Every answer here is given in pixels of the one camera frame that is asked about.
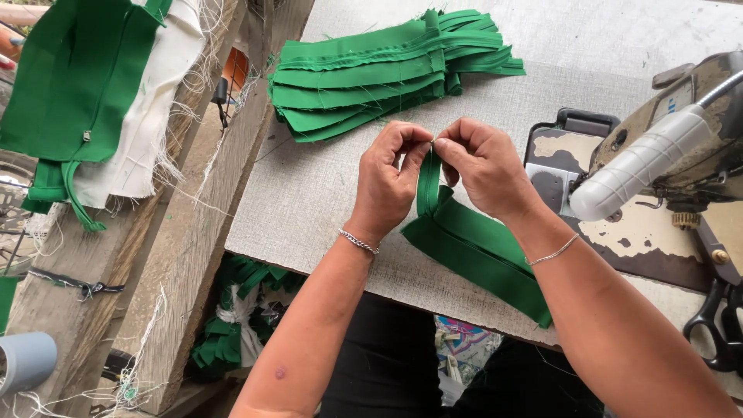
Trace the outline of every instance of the black pants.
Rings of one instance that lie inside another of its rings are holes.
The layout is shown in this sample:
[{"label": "black pants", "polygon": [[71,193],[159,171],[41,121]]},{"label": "black pants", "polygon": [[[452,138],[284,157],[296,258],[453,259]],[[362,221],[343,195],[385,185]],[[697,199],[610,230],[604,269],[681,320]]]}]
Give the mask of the black pants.
[{"label": "black pants", "polygon": [[431,314],[364,293],[322,418],[602,417],[562,353],[506,338],[456,405],[441,407]]}]

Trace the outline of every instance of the forearm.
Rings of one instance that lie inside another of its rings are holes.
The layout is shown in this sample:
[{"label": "forearm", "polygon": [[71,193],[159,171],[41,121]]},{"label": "forearm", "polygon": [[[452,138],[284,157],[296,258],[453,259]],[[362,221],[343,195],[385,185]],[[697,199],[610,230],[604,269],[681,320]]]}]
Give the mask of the forearm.
[{"label": "forearm", "polygon": [[[508,226],[529,260],[575,234],[543,205]],[[738,416],[679,331],[586,242],[576,240],[533,270],[565,355],[620,417]]]},{"label": "forearm", "polygon": [[231,418],[312,416],[363,293],[372,257],[338,237],[250,371]]}]

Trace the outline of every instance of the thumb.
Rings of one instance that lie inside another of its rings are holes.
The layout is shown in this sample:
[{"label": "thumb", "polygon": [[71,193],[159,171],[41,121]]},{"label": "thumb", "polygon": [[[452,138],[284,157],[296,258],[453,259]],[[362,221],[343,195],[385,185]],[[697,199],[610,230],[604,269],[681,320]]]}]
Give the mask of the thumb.
[{"label": "thumb", "polygon": [[421,164],[423,159],[426,158],[426,154],[431,149],[431,143],[420,142],[416,144],[407,154],[403,160],[403,165],[400,167],[400,177],[411,178],[413,182],[418,178],[418,173],[421,171]]},{"label": "thumb", "polygon": [[460,173],[467,171],[467,166],[473,163],[473,159],[462,144],[446,138],[439,138],[433,143],[433,149],[442,160]]}]

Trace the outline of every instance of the silver chain bracelet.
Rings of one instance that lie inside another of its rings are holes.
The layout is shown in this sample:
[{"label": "silver chain bracelet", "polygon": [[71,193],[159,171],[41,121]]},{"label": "silver chain bracelet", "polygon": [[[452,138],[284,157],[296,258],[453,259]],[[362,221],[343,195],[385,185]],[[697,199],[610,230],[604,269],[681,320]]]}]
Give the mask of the silver chain bracelet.
[{"label": "silver chain bracelet", "polygon": [[352,243],[354,243],[356,246],[359,246],[359,247],[361,247],[361,248],[363,248],[365,250],[371,251],[371,253],[373,255],[379,254],[379,248],[373,249],[369,245],[364,244],[363,242],[361,242],[360,239],[358,239],[358,238],[354,237],[353,235],[349,234],[348,232],[344,231],[342,228],[338,228],[338,233],[341,234],[341,235],[343,235],[344,237],[348,238],[348,240],[351,241]]},{"label": "silver chain bracelet", "polygon": [[526,263],[527,263],[527,264],[528,264],[529,266],[533,266],[533,265],[535,265],[535,264],[537,264],[537,263],[539,263],[539,262],[542,262],[542,261],[547,261],[547,260],[549,260],[549,259],[551,259],[551,258],[555,258],[555,257],[559,256],[559,255],[560,255],[560,253],[562,253],[563,251],[565,251],[566,249],[568,249],[568,247],[570,246],[570,244],[572,244],[572,243],[573,243],[573,241],[575,241],[576,239],[578,239],[578,237],[579,237],[579,236],[580,236],[579,234],[575,234],[575,235],[573,235],[573,237],[572,237],[572,238],[570,238],[570,241],[568,241],[568,243],[567,243],[567,244],[563,245],[561,249],[557,250],[557,252],[556,252],[556,253],[554,253],[554,254],[552,254],[552,255],[548,255],[547,257],[542,257],[542,258],[540,258],[539,260],[536,260],[536,261],[532,261],[531,263],[529,263],[529,260],[528,260],[528,259],[527,259],[526,257],[524,257],[524,261],[525,261],[525,262],[526,262]]}]

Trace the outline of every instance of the person's left hand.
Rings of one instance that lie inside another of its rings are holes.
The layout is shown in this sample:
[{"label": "person's left hand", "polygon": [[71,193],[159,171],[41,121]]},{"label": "person's left hand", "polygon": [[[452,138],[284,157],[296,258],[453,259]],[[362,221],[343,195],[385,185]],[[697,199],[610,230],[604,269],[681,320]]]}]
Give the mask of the person's left hand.
[{"label": "person's left hand", "polygon": [[343,229],[367,245],[379,246],[410,212],[432,139],[433,134],[416,123],[394,120],[382,129],[361,156],[356,204]]}]

